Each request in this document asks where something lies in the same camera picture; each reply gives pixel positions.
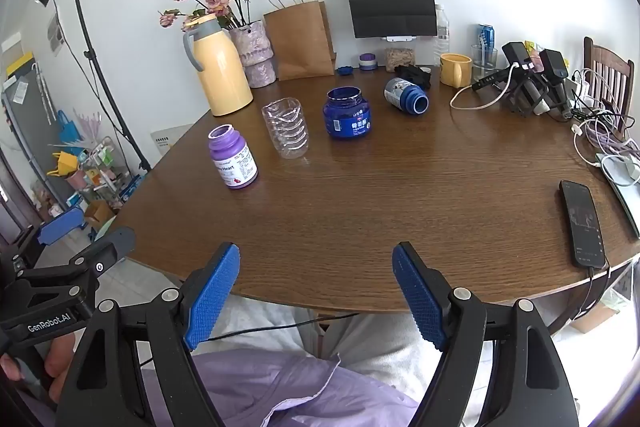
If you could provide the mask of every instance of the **yellow thermos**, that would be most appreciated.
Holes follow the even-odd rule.
[[[220,28],[215,14],[200,17],[186,26],[192,27],[184,33],[184,49],[198,70],[213,116],[229,114],[250,103],[254,96],[244,76],[238,51]]]

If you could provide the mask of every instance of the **cardboard box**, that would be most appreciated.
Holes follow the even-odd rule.
[[[92,201],[84,211],[84,220],[94,227],[96,232],[99,232],[104,224],[114,216],[115,214],[104,200]]]
[[[613,310],[608,306],[605,306],[602,302],[599,302],[587,315],[573,321],[571,325],[582,333],[588,333],[593,330],[593,328],[601,325],[604,321],[610,319],[617,313],[617,310]]]

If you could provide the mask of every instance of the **wooden chair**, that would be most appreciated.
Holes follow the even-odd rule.
[[[630,60],[625,62],[614,52],[596,46],[590,37],[584,38],[584,67],[599,73],[606,81],[606,86],[597,75],[586,72],[585,78],[589,82],[588,94],[595,100],[607,100],[623,114],[628,114],[631,104],[631,92],[634,87],[634,64]],[[624,123],[620,119],[617,128],[623,131]]]

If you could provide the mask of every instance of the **blue bag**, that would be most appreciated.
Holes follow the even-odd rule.
[[[76,127],[76,123],[73,120],[69,120],[66,117],[65,112],[61,109],[58,111],[58,123],[60,124],[59,136],[61,143],[75,142],[82,139],[82,136],[80,136],[78,128]],[[82,152],[81,147],[63,147],[62,150],[75,156]]]

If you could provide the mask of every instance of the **gray thermos handle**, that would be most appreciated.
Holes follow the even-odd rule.
[[[187,57],[189,57],[189,60],[191,61],[191,64],[193,64],[193,67],[198,71],[204,71],[204,67],[202,66],[202,64],[199,63],[196,60],[196,57],[193,56],[193,48],[191,47],[191,36],[195,35],[197,32],[198,30],[189,30],[185,32],[182,36],[182,44],[184,44],[184,50],[187,52]]]

